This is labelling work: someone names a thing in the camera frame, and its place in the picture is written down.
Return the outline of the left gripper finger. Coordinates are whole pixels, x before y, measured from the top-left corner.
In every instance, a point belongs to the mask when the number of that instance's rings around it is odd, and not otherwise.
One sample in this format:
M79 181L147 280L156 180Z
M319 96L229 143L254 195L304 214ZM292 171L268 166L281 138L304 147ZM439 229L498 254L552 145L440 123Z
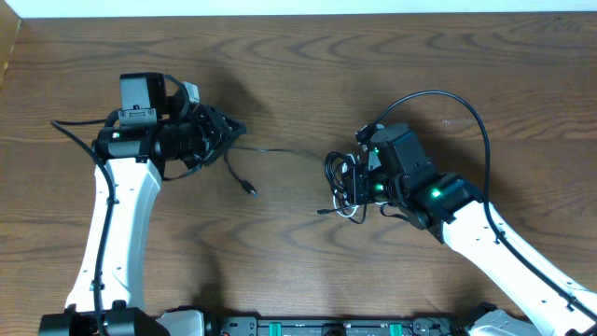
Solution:
M223 117L223 120L226 122L229 138L236 139L241 135L247 134L247 129L244 123L226 116Z
M220 158L230 147L233 145L233 140L227 138L220 140L217 144L211 146L202 157L202 164L209 166L213 164L218 158Z

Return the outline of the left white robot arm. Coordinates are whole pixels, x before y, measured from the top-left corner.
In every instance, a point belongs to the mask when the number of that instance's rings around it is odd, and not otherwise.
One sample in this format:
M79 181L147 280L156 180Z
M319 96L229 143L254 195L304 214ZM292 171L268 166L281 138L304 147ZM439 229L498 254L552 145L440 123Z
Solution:
M160 73L123 74L121 107L101 120L83 149L95 164L95 203L76 282L63 312L43 315L41 335L209 335L199 309L146 313L144 265L149 220L165 165L193 175L245 134L243 123L201 102L199 88Z

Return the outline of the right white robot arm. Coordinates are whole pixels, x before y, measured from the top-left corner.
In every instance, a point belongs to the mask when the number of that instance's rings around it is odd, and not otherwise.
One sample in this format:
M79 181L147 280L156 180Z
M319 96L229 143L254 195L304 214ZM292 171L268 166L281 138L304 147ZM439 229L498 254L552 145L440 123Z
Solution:
M355 134L365 161L347 155L341 198L349 207L376 203L427 231L482 270L525 314L520 321L482 304L453 324L462 335L593 335L596 295L560 271L518 235L486 196L455 173L441 173L404 123L366 125Z

